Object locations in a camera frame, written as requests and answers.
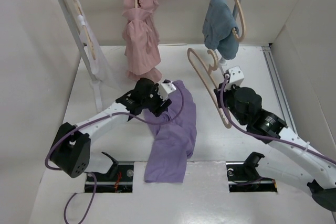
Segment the beige plastic hanger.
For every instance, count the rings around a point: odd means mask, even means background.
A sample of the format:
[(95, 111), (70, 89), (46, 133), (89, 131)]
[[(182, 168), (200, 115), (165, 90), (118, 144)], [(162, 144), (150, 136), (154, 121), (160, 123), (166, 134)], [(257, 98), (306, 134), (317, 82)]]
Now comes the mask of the beige plastic hanger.
[[(215, 79), (213, 78), (212, 73), (214, 71), (217, 71), (220, 67), (219, 58), (218, 58), (217, 53), (212, 49), (208, 49), (207, 53), (213, 59), (212, 64), (206, 65), (205, 62), (203, 61), (203, 59), (198, 55), (198, 53), (193, 48), (189, 48), (187, 50), (187, 58), (188, 58), (189, 63), (191, 64), (191, 66), (193, 67), (195, 72), (197, 73), (198, 77), (200, 78), (201, 82), (203, 83), (204, 87), (206, 88), (206, 90), (207, 90), (207, 92), (208, 92), (208, 94), (209, 94), (209, 96), (210, 96), (210, 98), (211, 98), (219, 116), (220, 116), (220, 119), (221, 119), (224, 127), (226, 127), (227, 129), (230, 129), (232, 127), (232, 124), (229, 122), (228, 118), (225, 116), (223, 110), (219, 108), (218, 103), (217, 103), (217, 98), (215, 97), (215, 93), (213, 91), (213, 89), (217, 88), (218, 85), (217, 85)], [(203, 67), (203, 70), (205, 71), (207, 77), (202, 75), (202, 72), (197, 67), (194, 59), (196, 59), (201, 64), (201, 66)]]

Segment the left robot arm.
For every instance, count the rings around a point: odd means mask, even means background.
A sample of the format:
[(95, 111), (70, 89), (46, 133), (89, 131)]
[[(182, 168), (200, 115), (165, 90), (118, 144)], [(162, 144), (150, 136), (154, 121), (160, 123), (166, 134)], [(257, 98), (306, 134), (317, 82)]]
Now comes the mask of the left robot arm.
[(114, 179), (118, 161), (106, 152), (93, 153), (91, 145), (116, 126), (138, 118), (145, 109), (160, 116), (171, 105), (169, 95), (174, 91), (176, 87), (170, 81), (154, 83), (141, 78), (132, 90), (97, 115), (75, 125), (62, 124), (45, 159), (46, 167), (61, 170), (71, 178), (87, 173)]

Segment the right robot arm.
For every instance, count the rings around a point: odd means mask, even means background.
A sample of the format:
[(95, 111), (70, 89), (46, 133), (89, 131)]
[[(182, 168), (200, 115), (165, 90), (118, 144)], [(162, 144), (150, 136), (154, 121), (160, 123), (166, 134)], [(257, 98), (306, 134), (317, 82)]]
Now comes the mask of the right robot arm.
[(270, 155), (252, 152), (239, 171), (250, 184), (263, 178), (282, 181), (302, 190), (322, 208), (335, 211), (335, 160), (304, 141), (277, 115), (264, 110), (262, 98), (252, 88), (223, 82), (214, 89), (219, 108), (236, 119), (232, 125), (269, 147), (283, 153), (297, 167), (271, 160)]

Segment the purple t shirt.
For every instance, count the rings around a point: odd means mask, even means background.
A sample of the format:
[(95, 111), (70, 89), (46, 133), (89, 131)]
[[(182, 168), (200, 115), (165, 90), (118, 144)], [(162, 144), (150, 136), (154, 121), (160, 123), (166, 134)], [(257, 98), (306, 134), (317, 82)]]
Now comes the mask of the purple t shirt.
[(143, 112), (154, 136), (151, 153), (144, 172), (146, 183), (182, 183), (187, 160), (192, 157), (196, 144), (196, 104), (183, 81), (173, 84), (179, 90), (170, 95), (172, 104), (167, 111), (155, 117), (149, 110)]

